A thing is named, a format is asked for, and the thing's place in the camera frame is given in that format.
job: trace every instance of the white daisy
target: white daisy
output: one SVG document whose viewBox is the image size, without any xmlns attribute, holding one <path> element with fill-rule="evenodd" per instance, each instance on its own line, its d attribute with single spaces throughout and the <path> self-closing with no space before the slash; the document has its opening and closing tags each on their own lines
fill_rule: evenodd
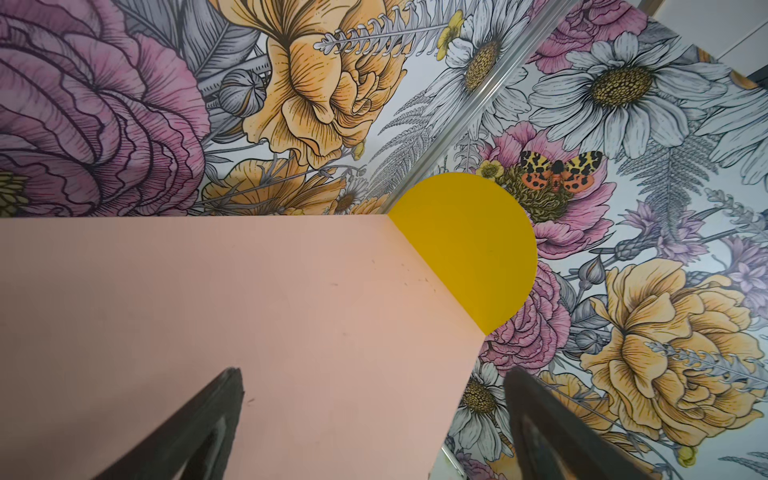
<svg viewBox="0 0 768 480">
<path fill-rule="evenodd" d="M 688 135 L 686 112 L 677 100 L 709 100 L 725 93 L 713 82 L 727 75 L 708 63 L 673 65 L 690 44 L 680 37 L 641 50 L 637 36 L 625 32 L 612 43 L 596 41 L 591 51 L 572 51 L 573 68 L 545 75 L 528 97 L 541 107 L 531 116 L 551 127 L 549 141 L 565 138 L 563 148 L 602 150 L 630 158 L 645 153 L 648 138 L 665 147 L 682 145 Z"/>
<path fill-rule="evenodd" d="M 479 87 L 499 58 L 520 36 L 530 17 L 526 15 L 533 0 L 480 0 L 475 12 L 464 20 L 461 32 L 453 39 L 445 54 L 448 65 L 426 90 L 430 97 L 424 115 L 431 115 L 432 131 L 438 132 L 452 118 L 456 108 L 464 104 Z M 502 134 L 501 120 L 516 121 L 518 115 L 531 110 L 525 95 L 510 88 L 525 78 L 518 69 L 500 88 L 492 104 L 469 127 L 472 140 L 478 138 L 480 126 L 493 135 Z"/>
<path fill-rule="evenodd" d="M 368 197 L 368 180 L 362 177 L 350 177 L 333 201 L 332 207 L 336 215 L 348 214 L 356 205 L 360 205 Z"/>
<path fill-rule="evenodd" d="M 722 97 L 684 105 L 721 108 L 702 123 L 696 135 L 724 134 L 710 159 L 723 167 L 741 161 L 743 183 L 763 180 L 768 190 L 768 91 L 745 90 L 730 82 Z"/>
<path fill-rule="evenodd" d="M 448 431 L 462 448 L 476 446 L 488 462 L 498 460 L 502 452 L 513 456 L 503 382 L 493 363 L 477 359 Z"/>
</svg>

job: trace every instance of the floral surface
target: floral surface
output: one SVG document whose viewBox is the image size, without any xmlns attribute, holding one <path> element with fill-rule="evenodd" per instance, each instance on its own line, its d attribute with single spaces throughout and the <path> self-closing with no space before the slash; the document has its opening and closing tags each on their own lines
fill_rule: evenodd
<svg viewBox="0 0 768 480">
<path fill-rule="evenodd" d="M 0 217 L 378 213 L 544 6 L 0 2 Z M 656 478 L 768 476 L 766 106 L 628 3 L 580 0 L 469 119 L 433 173 L 507 190 L 539 255 L 445 440 L 471 478 L 520 478 L 517 366 Z M 578 192 L 523 179 L 523 152 L 591 151 Z"/>
</svg>

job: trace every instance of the butterfly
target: butterfly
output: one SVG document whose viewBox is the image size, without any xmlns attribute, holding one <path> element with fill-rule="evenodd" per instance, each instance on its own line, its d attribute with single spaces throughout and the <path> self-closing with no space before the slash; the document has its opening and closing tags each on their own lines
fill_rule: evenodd
<svg viewBox="0 0 768 480">
<path fill-rule="evenodd" d="M 532 190 L 541 190 L 551 184 L 553 192 L 560 191 L 562 186 L 566 191 L 577 194 L 594 184 L 592 174 L 604 158 L 602 152 L 589 151 L 567 162 L 556 160 L 552 163 L 541 154 L 524 151 L 520 153 L 520 165 L 523 166 L 520 180 Z"/>
</svg>

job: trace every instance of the metal edge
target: metal edge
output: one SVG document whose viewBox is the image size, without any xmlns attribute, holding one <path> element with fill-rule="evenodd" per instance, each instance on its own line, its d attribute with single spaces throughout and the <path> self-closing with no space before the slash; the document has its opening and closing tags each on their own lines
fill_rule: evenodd
<svg viewBox="0 0 768 480">
<path fill-rule="evenodd" d="M 496 63 L 480 88 L 472 92 L 469 99 L 453 115 L 453 119 L 416 161 L 406 178 L 389 194 L 380 210 L 382 214 L 389 213 L 406 191 L 426 177 L 429 169 L 438 161 L 443 152 L 451 147 L 451 143 L 464 132 L 473 118 L 485 111 L 486 105 L 493 100 L 495 93 L 505 84 L 507 78 L 515 70 L 522 67 L 534 50 L 552 33 L 575 4 L 576 0 L 549 0 L 545 4 L 536 18 L 528 24 L 523 35 Z"/>
</svg>

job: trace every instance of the yellow disc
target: yellow disc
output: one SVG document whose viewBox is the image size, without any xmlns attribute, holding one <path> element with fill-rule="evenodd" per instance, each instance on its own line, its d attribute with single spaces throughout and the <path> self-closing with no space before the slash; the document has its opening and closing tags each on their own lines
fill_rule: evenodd
<svg viewBox="0 0 768 480">
<path fill-rule="evenodd" d="M 406 192 L 389 218 L 484 333 L 514 316 L 528 297 L 537 265 L 533 227 L 494 181 L 430 177 Z"/>
</svg>

